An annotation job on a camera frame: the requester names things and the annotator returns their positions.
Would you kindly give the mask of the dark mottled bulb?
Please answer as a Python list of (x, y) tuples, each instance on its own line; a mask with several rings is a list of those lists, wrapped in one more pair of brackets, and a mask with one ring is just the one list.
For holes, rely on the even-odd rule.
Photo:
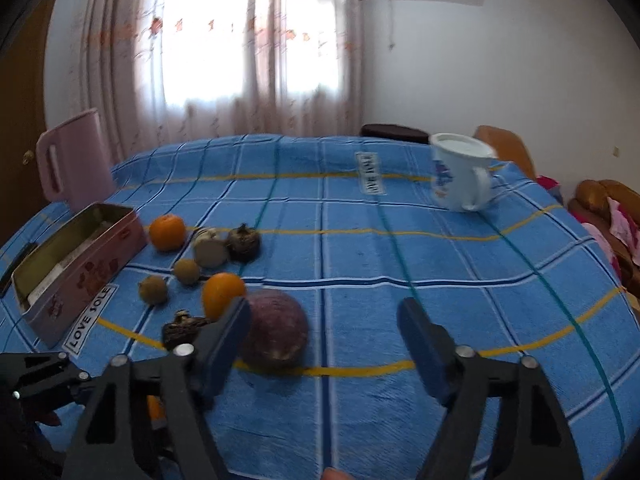
[(172, 351), (180, 344), (193, 344), (201, 329), (210, 321), (200, 316), (192, 316), (187, 310), (179, 310), (174, 319), (162, 328), (162, 345)]

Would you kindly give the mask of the brown kiwi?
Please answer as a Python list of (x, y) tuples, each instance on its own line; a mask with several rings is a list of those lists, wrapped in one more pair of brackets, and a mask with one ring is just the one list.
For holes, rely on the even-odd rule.
[(166, 281), (158, 275), (149, 275), (138, 283), (140, 299), (148, 306), (164, 304), (168, 299)]
[(181, 258), (174, 263), (172, 274), (184, 286), (192, 286), (200, 279), (201, 269), (194, 259)]

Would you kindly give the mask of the purple round fruit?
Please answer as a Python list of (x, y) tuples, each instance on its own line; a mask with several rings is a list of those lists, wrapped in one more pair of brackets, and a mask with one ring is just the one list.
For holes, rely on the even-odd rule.
[(251, 292), (246, 300), (252, 318), (241, 359), (261, 370), (285, 370), (302, 362), (309, 340), (309, 323), (300, 303), (275, 289)]

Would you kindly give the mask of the small orange in tin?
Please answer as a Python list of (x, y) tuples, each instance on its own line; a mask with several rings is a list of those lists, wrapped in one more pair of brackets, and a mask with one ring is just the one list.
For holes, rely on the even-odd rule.
[(148, 402), (148, 409), (152, 422), (157, 422), (158, 420), (164, 420), (166, 418), (163, 402), (158, 396), (147, 396), (146, 402)]

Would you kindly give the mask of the pink metal tin box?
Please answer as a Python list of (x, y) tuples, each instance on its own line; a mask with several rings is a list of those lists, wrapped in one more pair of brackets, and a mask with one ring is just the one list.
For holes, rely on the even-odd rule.
[[(30, 306), (28, 294), (55, 263), (93, 234), (99, 237)], [(95, 203), (64, 223), (12, 273), (21, 316), (46, 347), (53, 348), (131, 258), (146, 245), (134, 208)]]

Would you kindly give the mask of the paper sheet in tin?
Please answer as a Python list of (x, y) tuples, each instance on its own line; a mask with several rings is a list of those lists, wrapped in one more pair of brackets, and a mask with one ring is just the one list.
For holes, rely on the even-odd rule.
[(68, 255), (63, 257), (59, 262), (55, 263), (49, 273), (36, 285), (36, 287), (28, 294), (27, 302), (32, 306), (48, 289), (49, 286), (70, 266), (80, 255), (82, 255), (90, 245), (99, 237), (93, 234), (83, 240)]

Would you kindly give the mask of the pink plastic pitcher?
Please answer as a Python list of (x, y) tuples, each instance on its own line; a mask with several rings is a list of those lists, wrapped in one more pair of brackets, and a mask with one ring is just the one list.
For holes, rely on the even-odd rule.
[(46, 199), (65, 202), (73, 212), (102, 203), (116, 190), (96, 108), (44, 132), (36, 159)]

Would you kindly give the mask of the pink floral cushion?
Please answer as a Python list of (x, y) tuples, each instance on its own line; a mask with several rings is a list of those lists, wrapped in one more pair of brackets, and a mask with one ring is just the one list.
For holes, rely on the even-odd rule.
[(623, 205), (611, 197), (608, 198), (608, 218), (610, 220), (606, 221), (592, 211), (588, 216), (578, 216), (579, 222), (594, 237), (605, 259), (625, 283), (631, 281), (639, 269), (639, 227)]

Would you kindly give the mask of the brown leather sofa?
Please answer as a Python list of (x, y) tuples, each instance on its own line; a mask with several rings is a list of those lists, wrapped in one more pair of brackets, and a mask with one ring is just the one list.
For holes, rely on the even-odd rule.
[[(618, 200), (639, 226), (639, 193), (615, 180), (585, 180), (577, 185), (574, 197), (568, 202), (568, 211), (578, 220), (589, 211), (608, 218), (608, 198)], [(639, 296), (639, 269), (631, 281), (623, 283), (628, 292)]]

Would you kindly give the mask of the blue plaid tablecloth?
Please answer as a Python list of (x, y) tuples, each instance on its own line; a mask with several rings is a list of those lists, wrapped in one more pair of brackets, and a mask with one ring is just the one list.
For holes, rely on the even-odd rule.
[(113, 168), (112, 202), (144, 224), (262, 234), (239, 268), (307, 313), (303, 367), (232, 370), (207, 416), (235, 479), (412, 479), (444, 416), (400, 336), (407, 297), (482, 356), (532, 356), (555, 388), (587, 478), (639, 429), (639, 327), (597, 242), (512, 164), (482, 214), (434, 203), (427, 146), (243, 136), (157, 148)]

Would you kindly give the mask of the white floral mug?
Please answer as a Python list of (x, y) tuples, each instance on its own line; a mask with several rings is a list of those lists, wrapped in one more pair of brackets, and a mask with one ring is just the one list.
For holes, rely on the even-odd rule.
[(496, 151), (487, 143), (457, 133), (430, 136), (434, 201), (452, 211), (475, 212), (491, 200), (490, 166)]

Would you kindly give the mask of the brown wooden door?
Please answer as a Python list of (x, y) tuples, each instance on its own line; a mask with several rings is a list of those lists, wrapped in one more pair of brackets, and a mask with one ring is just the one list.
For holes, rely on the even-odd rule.
[(47, 130), (43, 69), (55, 0), (41, 0), (1, 57), (1, 240), (47, 205), (35, 147)]

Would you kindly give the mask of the dark round stool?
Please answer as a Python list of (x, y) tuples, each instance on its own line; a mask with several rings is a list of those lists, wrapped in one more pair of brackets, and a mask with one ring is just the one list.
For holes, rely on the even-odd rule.
[(360, 136), (417, 144), (430, 143), (430, 135), (427, 132), (393, 124), (365, 124), (360, 129)]

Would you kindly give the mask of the pink sheer curtain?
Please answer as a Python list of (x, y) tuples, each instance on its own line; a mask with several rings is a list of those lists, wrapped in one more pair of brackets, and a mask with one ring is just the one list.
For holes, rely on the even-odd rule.
[(200, 139), (352, 136), (359, 0), (80, 0), (82, 104), (112, 162)]

